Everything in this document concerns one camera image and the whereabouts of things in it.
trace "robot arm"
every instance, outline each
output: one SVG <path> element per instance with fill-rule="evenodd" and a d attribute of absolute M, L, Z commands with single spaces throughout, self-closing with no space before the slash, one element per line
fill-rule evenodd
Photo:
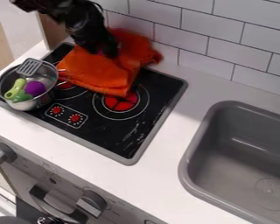
<path fill-rule="evenodd" d="M 88 0 L 10 0 L 26 12 L 47 14 L 57 23 L 65 23 L 66 32 L 75 43 L 90 53 L 114 58 L 118 42 L 104 25 L 102 7 Z"/>

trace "slotted spatula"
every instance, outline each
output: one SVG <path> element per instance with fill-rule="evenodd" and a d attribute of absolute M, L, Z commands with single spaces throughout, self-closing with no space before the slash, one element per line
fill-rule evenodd
<path fill-rule="evenodd" d="M 41 60 L 37 59 L 27 59 L 24 61 L 23 64 L 21 64 L 16 72 L 18 74 L 22 74 L 24 76 L 30 77 L 34 75 L 39 68 L 42 66 L 43 62 Z"/>

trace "red control knob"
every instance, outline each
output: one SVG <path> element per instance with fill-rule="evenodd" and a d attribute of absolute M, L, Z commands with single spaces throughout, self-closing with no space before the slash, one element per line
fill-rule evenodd
<path fill-rule="evenodd" d="M 73 123 L 77 123 L 80 120 L 80 116 L 79 115 L 72 115 L 72 122 Z"/>
<path fill-rule="evenodd" d="M 61 113 L 61 108 L 60 108 L 60 107 L 54 107 L 54 108 L 52 109 L 52 112 L 53 112 L 55 115 L 57 115 L 57 114 Z"/>

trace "purple toy ball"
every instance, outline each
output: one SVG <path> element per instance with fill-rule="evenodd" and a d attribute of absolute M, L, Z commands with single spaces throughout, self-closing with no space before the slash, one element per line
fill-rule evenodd
<path fill-rule="evenodd" d="M 43 83 L 40 81 L 30 81 L 27 83 L 24 87 L 24 91 L 28 95 L 32 95 L 33 97 L 37 97 L 39 95 L 42 95 L 46 92 L 46 87 Z"/>

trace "white countertop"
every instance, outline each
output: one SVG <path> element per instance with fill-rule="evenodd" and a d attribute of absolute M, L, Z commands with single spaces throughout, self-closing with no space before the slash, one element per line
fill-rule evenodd
<path fill-rule="evenodd" d="M 9 67 L 46 53 L 41 42 Z M 280 96 L 166 62 L 153 68 L 186 80 L 189 87 L 133 166 L 119 164 L 3 108 L 0 135 L 169 224 L 249 223 L 189 194 L 179 183 L 179 160 L 216 102 L 246 102 L 280 114 Z"/>

